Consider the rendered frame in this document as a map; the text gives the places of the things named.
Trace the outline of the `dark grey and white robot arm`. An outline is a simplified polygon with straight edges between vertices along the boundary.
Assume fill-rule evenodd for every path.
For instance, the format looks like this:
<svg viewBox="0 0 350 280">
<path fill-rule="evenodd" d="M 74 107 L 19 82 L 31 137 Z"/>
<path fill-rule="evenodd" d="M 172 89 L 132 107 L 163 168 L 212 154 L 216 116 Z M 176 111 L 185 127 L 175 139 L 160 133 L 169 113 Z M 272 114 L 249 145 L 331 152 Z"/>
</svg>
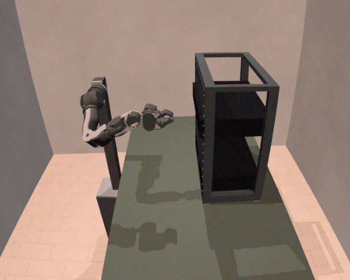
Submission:
<svg viewBox="0 0 350 280">
<path fill-rule="evenodd" d="M 82 126 L 82 138 L 94 148 L 106 146 L 115 137 L 124 135 L 140 124 L 141 115 L 138 111 L 130 110 L 129 112 L 118 116 L 108 123 L 99 124 L 99 109 L 103 107 L 107 96 L 107 89 L 103 81 L 92 81 L 91 87 L 87 93 L 81 95 L 80 105 L 83 109 L 84 121 Z M 83 98 L 83 100 L 82 100 Z M 125 121 L 125 116 L 127 116 Z M 95 131 L 94 131 L 95 130 Z"/>
</svg>

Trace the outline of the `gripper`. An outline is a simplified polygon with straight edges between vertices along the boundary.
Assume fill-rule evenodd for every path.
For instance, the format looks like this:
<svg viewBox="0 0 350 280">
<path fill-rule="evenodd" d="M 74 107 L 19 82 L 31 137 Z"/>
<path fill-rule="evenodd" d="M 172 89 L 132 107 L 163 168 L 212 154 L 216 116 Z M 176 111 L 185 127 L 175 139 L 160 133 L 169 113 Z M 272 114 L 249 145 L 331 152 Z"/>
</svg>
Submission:
<svg viewBox="0 0 350 280">
<path fill-rule="evenodd" d="M 143 120 L 143 127 L 147 131 L 160 130 L 165 125 L 173 123 L 173 113 L 170 110 L 164 109 L 160 111 L 157 109 L 157 106 L 149 103 L 145 105 L 144 111 L 140 115 Z M 165 118 L 163 122 L 157 121 L 158 118 L 160 119 L 164 116 L 170 117 Z"/>
</svg>

